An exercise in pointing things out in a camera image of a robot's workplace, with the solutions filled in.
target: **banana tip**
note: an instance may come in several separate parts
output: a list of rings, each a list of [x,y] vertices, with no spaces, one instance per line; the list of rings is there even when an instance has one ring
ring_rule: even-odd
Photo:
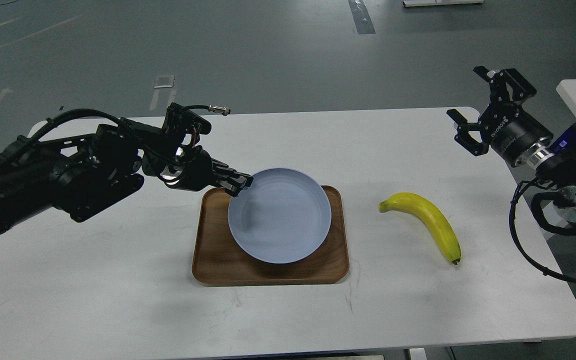
[[[380,213],[388,212],[388,206],[386,205],[386,201],[382,201],[379,203],[379,212]]]

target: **cable connector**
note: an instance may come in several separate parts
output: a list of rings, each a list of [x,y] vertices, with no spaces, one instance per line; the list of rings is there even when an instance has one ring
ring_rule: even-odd
[[[231,109],[225,106],[208,105],[208,111],[217,114],[222,114],[222,116],[228,116],[231,114]]]

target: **black robotic arm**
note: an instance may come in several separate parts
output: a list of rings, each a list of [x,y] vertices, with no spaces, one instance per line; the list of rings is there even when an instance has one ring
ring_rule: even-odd
[[[0,235],[50,207],[64,210],[78,223],[86,221],[141,189],[140,169],[170,189],[220,187],[236,197],[252,184],[252,177],[197,145],[212,127],[194,109],[230,114],[227,107],[171,103],[158,128],[75,109],[49,118],[32,137],[20,135],[0,153]],[[83,117],[109,119],[114,125],[100,124],[94,134],[39,141],[57,126]],[[76,153],[64,155],[68,148]]]

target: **silver connector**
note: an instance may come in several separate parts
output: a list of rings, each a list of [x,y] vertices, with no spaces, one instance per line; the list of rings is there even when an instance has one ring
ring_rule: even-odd
[[[537,167],[539,167],[543,162],[554,157],[555,154],[548,150],[548,144],[544,142],[547,140],[548,137],[544,137],[532,144],[528,150],[524,151],[519,155],[519,157],[517,157],[514,166],[518,167],[525,163],[532,169],[537,170]]]
[[[222,116],[228,116],[231,114],[231,109],[225,106],[208,105],[208,111],[217,114],[222,114]]]

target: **robotic arm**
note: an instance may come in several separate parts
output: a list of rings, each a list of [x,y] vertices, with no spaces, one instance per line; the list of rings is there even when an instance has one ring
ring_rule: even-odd
[[[0,153],[0,235],[50,207],[64,210],[78,223],[86,221],[141,189],[144,177],[139,169],[170,189],[221,187],[236,197],[252,184],[252,177],[197,145],[212,127],[194,109],[230,114],[227,107],[173,102],[158,128],[75,109],[49,118],[30,138],[19,136]],[[57,126],[82,117],[102,117],[114,125],[101,124],[94,134],[39,141]],[[76,153],[63,155],[66,148],[76,148]]]
[[[576,235],[576,123],[552,141],[553,133],[522,108],[523,102],[537,90],[519,71],[514,68],[491,71],[484,66],[473,71],[489,84],[490,103],[476,123],[468,122],[456,109],[448,110],[446,113],[457,129],[454,139],[476,157],[492,147],[511,167],[528,164],[535,171],[535,179],[520,182],[512,198],[510,234],[526,260],[544,275],[576,283],[576,278],[555,273],[530,258],[521,248],[514,224],[517,201],[529,187],[538,187],[549,190],[535,194],[530,203],[539,226],[551,233]],[[479,132],[481,141],[475,140],[470,132]],[[553,203],[569,227],[548,223],[542,210],[544,201]]]

